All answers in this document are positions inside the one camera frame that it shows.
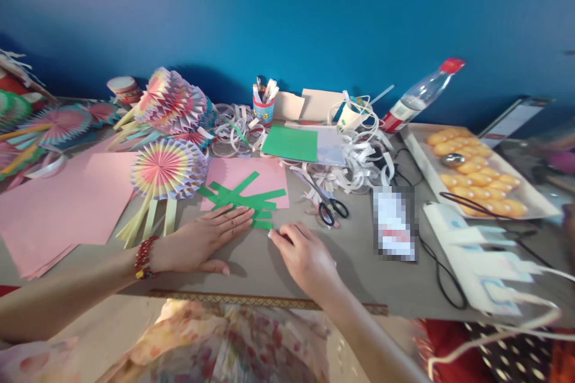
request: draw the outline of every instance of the pink paper sheet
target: pink paper sheet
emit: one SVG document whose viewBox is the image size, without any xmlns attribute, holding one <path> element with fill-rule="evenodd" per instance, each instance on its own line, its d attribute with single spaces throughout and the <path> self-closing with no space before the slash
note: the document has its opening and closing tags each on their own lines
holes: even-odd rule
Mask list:
<svg viewBox="0 0 575 383">
<path fill-rule="evenodd" d="M 253 171 L 258 171 L 259 176 L 240 193 L 240 196 L 251 196 L 277 189 L 285 189 L 286 193 L 288 192 L 286 168 L 282 168 L 277 159 L 241 159 L 239 157 L 212 159 L 205 185 L 209 188 L 211 182 L 215 181 L 228 189 L 234 189 Z M 289 208 L 289 196 L 287 194 L 270 199 L 270 202 L 275 202 L 278 209 Z M 213 203 L 207 198 L 203 198 L 200 206 L 201 211 L 209 211 L 213 207 Z"/>
<path fill-rule="evenodd" d="M 41 275 L 77 244 L 108 241 L 132 194 L 137 154 L 99 153 L 108 141 L 53 177 L 0 194 L 0 234 L 20 276 Z"/>
</svg>

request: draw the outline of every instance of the hand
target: hand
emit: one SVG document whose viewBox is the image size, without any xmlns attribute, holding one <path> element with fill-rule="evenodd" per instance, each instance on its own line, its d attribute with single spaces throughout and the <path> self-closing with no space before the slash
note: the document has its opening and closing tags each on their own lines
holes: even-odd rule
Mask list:
<svg viewBox="0 0 575 383">
<path fill-rule="evenodd" d="M 325 308 L 346 291 L 328 249 L 303 223 L 284 224 L 279 234 L 270 230 L 269 237 L 280 250 L 294 281 L 320 307 Z"/>
<path fill-rule="evenodd" d="M 150 255 L 154 272 L 218 272 L 229 275 L 229 266 L 221 260 L 208 260 L 219 248 L 233 241 L 252 225 L 253 209 L 232 204 L 182 226 L 176 232 L 156 240 Z"/>
</svg>

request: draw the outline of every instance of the red beaded bracelet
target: red beaded bracelet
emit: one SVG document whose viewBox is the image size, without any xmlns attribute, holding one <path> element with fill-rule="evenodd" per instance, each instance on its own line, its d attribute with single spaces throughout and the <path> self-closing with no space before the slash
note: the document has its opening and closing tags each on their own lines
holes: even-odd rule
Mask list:
<svg viewBox="0 0 575 383">
<path fill-rule="evenodd" d="M 137 279 L 155 278 L 158 276 L 158 273 L 152 272 L 149 266 L 149 254 L 152 249 L 152 243 L 157 239 L 157 236 L 151 236 L 140 244 L 140 249 L 136 255 L 136 264 L 134 265 Z"/>
</svg>

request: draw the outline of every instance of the tray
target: tray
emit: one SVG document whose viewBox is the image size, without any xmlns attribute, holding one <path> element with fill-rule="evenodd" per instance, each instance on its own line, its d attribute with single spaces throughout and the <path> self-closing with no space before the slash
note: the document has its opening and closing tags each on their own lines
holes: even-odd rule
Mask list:
<svg viewBox="0 0 575 383">
<path fill-rule="evenodd" d="M 440 192 L 449 192 L 439 175 L 458 175 L 458 172 L 454 169 L 449 169 L 446 166 L 443 166 L 439 161 L 439 157 L 437 157 L 433 152 L 433 148 L 426 143 L 426 140 L 428 136 L 440 132 L 447 127 L 450 126 L 412 123 L 408 124 L 407 127 L 404 127 L 400 131 L 400 134 L 439 202 L 453 206 L 464 218 L 485 220 L 485 217 L 472 217 L 464 213 L 459 205 L 439 195 Z M 496 169 L 502 174 L 512 175 L 521 180 L 519 188 L 508 194 L 509 199 L 518 200 L 524 203 L 529 209 L 523 217 L 519 217 L 520 220 L 556 217 L 557 215 L 562 214 L 560 210 L 555 208 L 552 203 L 539 193 L 528 180 L 507 163 L 499 154 L 493 153 L 493 155 L 488 158 L 488 161 L 490 168 Z"/>
</svg>

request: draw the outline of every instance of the water bottle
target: water bottle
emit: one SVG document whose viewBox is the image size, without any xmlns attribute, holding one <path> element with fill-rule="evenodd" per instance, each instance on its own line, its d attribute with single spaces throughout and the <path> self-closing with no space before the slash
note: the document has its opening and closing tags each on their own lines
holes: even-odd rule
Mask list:
<svg viewBox="0 0 575 383">
<path fill-rule="evenodd" d="M 445 60 L 438 71 L 422 79 L 406 91 L 380 121 L 381 130 L 386 133 L 395 133 L 401 130 L 443 93 L 451 77 L 459 72 L 463 66 L 465 66 L 465 62 L 461 59 Z"/>
</svg>

